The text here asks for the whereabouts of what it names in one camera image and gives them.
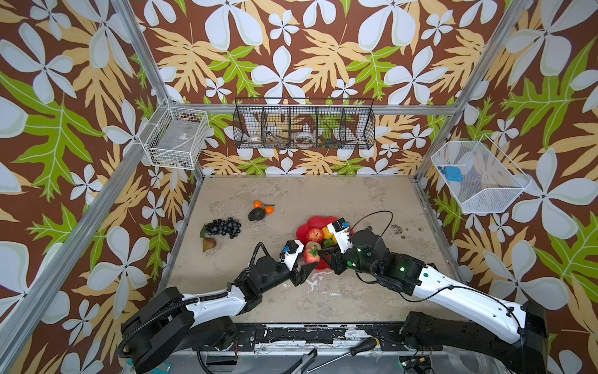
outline black tool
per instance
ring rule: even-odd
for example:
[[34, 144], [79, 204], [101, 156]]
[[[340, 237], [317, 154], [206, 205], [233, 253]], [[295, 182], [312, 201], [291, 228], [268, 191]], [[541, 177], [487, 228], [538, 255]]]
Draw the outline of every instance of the black tool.
[[353, 348], [351, 348], [349, 350], [349, 352], [345, 353], [342, 356], [338, 356], [337, 358], [330, 360], [326, 363], [321, 364], [320, 366], [316, 366], [313, 369], [309, 369], [308, 371], [306, 371], [307, 374], [311, 373], [314, 370], [318, 370], [319, 368], [321, 368], [322, 366], [326, 366], [330, 363], [335, 362], [336, 360], [340, 360], [343, 357], [347, 357], [348, 355], [354, 356], [357, 353], [360, 352], [367, 352], [367, 351], [371, 351], [372, 349], [374, 349], [377, 345], [378, 345], [378, 339], [374, 338], [374, 337], [369, 337], [368, 339], [362, 341], [361, 343], [359, 343], [357, 346], [354, 346]]

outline wire basket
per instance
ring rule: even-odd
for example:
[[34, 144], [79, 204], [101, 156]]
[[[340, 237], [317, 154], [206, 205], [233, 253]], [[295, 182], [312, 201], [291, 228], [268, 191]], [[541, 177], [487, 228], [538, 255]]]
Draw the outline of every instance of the wire basket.
[[[432, 163], [440, 170], [440, 177], [464, 214], [503, 213], [532, 181], [500, 147], [490, 141], [521, 173], [513, 175], [483, 140], [450, 141], [432, 156]], [[447, 166], [458, 168], [463, 180], [448, 180], [443, 173]]]
[[235, 99], [236, 147], [370, 149], [374, 145], [373, 100], [368, 105], [346, 105], [346, 101], [336, 99], [310, 100], [314, 103], [269, 105], [242, 104], [240, 98]]
[[148, 123], [155, 127], [143, 143], [151, 164], [193, 170], [209, 129], [208, 114], [176, 106], [155, 114], [158, 118]]

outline black wire basket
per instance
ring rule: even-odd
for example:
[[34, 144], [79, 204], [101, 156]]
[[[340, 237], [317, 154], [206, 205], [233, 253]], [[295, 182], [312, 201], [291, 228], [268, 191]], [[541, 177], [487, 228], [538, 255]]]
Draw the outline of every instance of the black wire basket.
[[[280, 98], [283, 103], [293, 98]], [[233, 116], [237, 148], [369, 149], [374, 145], [373, 99], [313, 99], [307, 104], [267, 104], [236, 98]]]

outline white wire basket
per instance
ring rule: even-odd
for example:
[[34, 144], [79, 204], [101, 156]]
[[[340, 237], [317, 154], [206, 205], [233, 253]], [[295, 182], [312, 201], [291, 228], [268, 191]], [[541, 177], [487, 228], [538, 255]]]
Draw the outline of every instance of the white wire basket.
[[502, 153], [501, 159], [508, 160], [510, 164], [507, 165], [520, 173], [513, 175], [483, 140], [450, 141], [432, 156], [436, 168], [454, 166], [461, 171], [461, 182], [448, 180], [441, 171], [439, 174], [464, 214], [503, 213], [532, 182], [500, 147], [488, 139], [497, 153]]
[[149, 120], [155, 126], [143, 143], [153, 166], [193, 170], [209, 129], [204, 111], [169, 107]]

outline floral wallpaper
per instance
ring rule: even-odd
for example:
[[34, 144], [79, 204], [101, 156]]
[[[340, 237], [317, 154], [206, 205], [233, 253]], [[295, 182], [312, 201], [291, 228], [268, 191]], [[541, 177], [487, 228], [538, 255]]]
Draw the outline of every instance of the floral wallpaper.
[[[495, 0], [131, 5], [170, 97], [193, 104], [287, 97], [450, 105], [505, 11]], [[213, 133], [200, 156], [206, 174], [412, 174], [445, 117], [377, 116], [370, 151], [237, 150], [231, 119], [210, 115]]]
[[535, 1], [452, 130], [533, 179], [507, 211], [462, 214], [434, 168], [420, 180], [470, 285], [547, 309], [554, 374], [598, 368], [596, 22], [595, 0]]
[[[108, 0], [0, 0], [0, 328], [155, 108]], [[118, 372], [120, 324], [152, 297], [193, 180], [139, 164], [11, 373]]]

